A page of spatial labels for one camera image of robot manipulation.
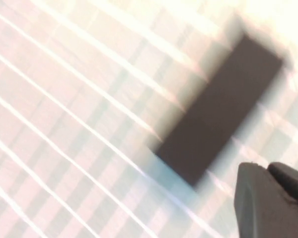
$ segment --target light stripe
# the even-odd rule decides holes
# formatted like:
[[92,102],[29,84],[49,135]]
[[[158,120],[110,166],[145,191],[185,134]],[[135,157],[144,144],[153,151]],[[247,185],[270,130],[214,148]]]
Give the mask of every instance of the light stripe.
[[225,183],[224,181],[221,181],[211,171],[207,170],[206,172],[216,187],[218,187],[221,191],[223,191],[230,198],[234,198],[234,190],[227,183]]
[[174,103],[179,108],[183,108],[182,105],[178,102],[176,97],[170,93],[165,88],[161,87],[157,82],[155,82],[152,78],[150,78],[148,75],[146,75],[144,72],[139,70],[138,68],[134,67],[132,64],[130,64],[126,59],[118,55],[116,52],[114,52],[112,49],[105,46],[103,43],[96,40],[94,37],[92,37],[90,34],[79,28],[77,25],[70,22],[68,19],[66,19],[63,15],[59,14],[52,8],[48,7],[45,3],[43,3],[40,0],[31,0],[38,8],[40,8],[43,12],[46,14],[52,16],[56,19],[57,22],[64,25],[68,29],[70,29],[72,32],[76,33],[76,35],[89,44],[93,45],[95,48],[97,48],[102,54],[106,55],[110,59],[112,59],[114,62],[119,64],[121,67],[123,67],[125,70],[127,70],[131,75],[133,75],[136,79],[138,79],[140,82],[142,82],[144,85],[150,87],[153,89],[156,93],[160,94],[162,97],[167,99],[168,101]]
[[109,196],[119,207],[122,208],[132,219],[134,219],[151,237],[156,238],[157,236],[151,231],[133,212],[119,201],[109,190],[107,190],[100,182],[93,178],[87,171],[85,171],[78,163],[71,159],[67,154],[65,154],[53,141],[51,141],[44,133],[42,133],[35,125],[29,122],[24,116],[22,116],[16,109],[13,108],[9,103],[7,103],[3,98],[0,97],[0,104],[11,112],[15,117],[27,125],[31,130],[38,134],[44,141],[46,141],[59,155],[64,157],[67,161],[73,164],[82,174],[88,177],[96,186],[98,186],[107,196]]
[[162,37],[153,33],[150,29],[139,23],[132,16],[115,7],[115,5],[109,3],[106,0],[89,0],[89,2],[91,2],[93,5],[95,5],[106,14],[115,18],[118,22],[123,24],[128,29],[147,39],[153,46],[157,47],[160,51],[164,52],[174,60],[183,64],[185,67],[195,72],[197,75],[205,77],[205,74],[202,72],[199,65],[188,55],[175,48]]
[[27,165],[13,152],[11,151],[1,140],[0,140],[0,149],[3,150],[7,155],[9,155],[12,160],[23,168],[44,190],[46,190],[52,197],[54,197],[62,206],[64,206],[68,212],[71,213],[94,237],[100,238],[98,234],[75,212],[69,205],[64,202],[56,193],[54,193],[41,179],[40,177],[32,171]]
[[224,36],[223,32],[216,24],[206,17],[190,10],[183,3],[179,3],[178,1],[166,2],[166,0],[153,1],[162,5],[171,15],[181,19],[206,36],[209,36],[213,39],[218,39],[218,36]]
[[12,198],[9,197],[8,194],[0,187],[0,197],[2,197],[7,204],[12,208],[13,211],[26,223],[28,224],[35,232],[42,238],[48,238],[42,231],[39,229],[29,218],[28,216],[22,211],[21,207],[14,202]]
[[27,35],[24,31],[22,31],[20,28],[18,28],[15,24],[5,19],[2,15],[0,15],[0,20],[2,20],[4,23],[9,25],[11,28],[13,28],[15,31],[17,31],[20,35],[22,35],[25,39],[33,43],[36,47],[41,49],[43,52],[45,52],[48,56],[50,56],[53,60],[55,60],[58,64],[60,64],[62,67],[64,67],[66,70],[74,74],[80,81],[84,82],[86,85],[88,85],[91,89],[93,89],[96,93],[104,97],[107,101],[109,101],[114,107],[116,107],[118,110],[125,113],[130,119],[135,121],[137,124],[139,124],[142,128],[149,131],[151,134],[155,135],[160,141],[161,138],[158,136],[158,134],[152,129],[146,122],[144,122],[142,119],[140,119],[136,114],[131,112],[128,108],[126,108],[124,105],[119,103],[116,99],[114,99],[112,96],[110,96],[108,93],[106,93],[104,90],[99,88],[96,84],[92,83],[88,78],[86,78],[83,74],[78,72],[75,68],[73,68],[70,64],[68,64],[65,60],[63,60],[61,57],[59,57],[57,54],[49,50],[47,47],[36,41],[31,36]]
[[198,217],[193,211],[191,211],[188,207],[186,207],[178,198],[173,196],[170,192],[168,192],[164,187],[162,187],[158,182],[156,182],[153,178],[148,176],[145,172],[141,170],[128,156],[126,156],[123,152],[121,152],[117,147],[111,144],[108,140],[106,140],[103,136],[101,136],[97,131],[88,126],[84,121],[78,118],[74,113],[72,113],[67,107],[61,104],[58,100],[56,100],[51,94],[47,93],[43,90],[39,85],[33,82],[28,76],[26,76],[21,70],[12,65],[7,59],[0,55],[0,61],[2,61],[6,66],[12,69],[19,76],[24,78],[28,83],[34,86],[37,90],[39,90],[42,94],[48,97],[51,101],[53,101],[56,105],[62,108],[66,113],[68,113],[71,117],[73,117],[78,123],[80,123],[84,128],[86,128],[89,132],[91,132],[94,136],[96,136],[100,141],[102,141],[106,146],[108,146],[111,150],[113,150],[119,157],[121,157],[126,163],[132,166],[135,170],[137,170],[142,176],[144,176],[149,182],[156,185],[168,198],[178,205],[194,222],[196,222],[201,228],[205,229],[207,233],[209,233],[212,237],[221,238],[222,236],[212,229],[207,222]]

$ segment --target rubber block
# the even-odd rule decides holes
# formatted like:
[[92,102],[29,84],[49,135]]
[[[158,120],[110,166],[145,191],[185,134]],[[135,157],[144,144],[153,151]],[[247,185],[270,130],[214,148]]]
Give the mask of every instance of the rubber block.
[[282,64],[282,59],[243,36],[155,154],[195,186]]

